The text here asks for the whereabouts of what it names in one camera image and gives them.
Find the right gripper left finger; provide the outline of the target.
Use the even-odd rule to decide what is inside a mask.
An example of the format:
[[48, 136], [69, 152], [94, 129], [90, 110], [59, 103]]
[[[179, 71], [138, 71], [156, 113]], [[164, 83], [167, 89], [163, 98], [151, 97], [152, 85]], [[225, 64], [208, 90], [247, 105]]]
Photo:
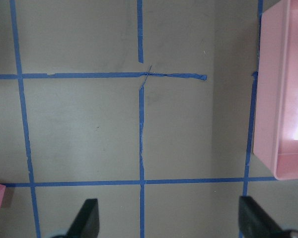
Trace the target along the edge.
[[68, 238], [97, 238], [99, 235], [98, 199], [86, 199], [67, 231]]

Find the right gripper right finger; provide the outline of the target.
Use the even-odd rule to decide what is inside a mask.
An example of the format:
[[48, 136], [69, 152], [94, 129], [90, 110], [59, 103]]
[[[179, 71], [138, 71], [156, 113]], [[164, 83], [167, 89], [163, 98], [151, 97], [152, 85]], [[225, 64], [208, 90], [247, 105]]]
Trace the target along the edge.
[[251, 196], [240, 196], [238, 227], [244, 238], [291, 238]]

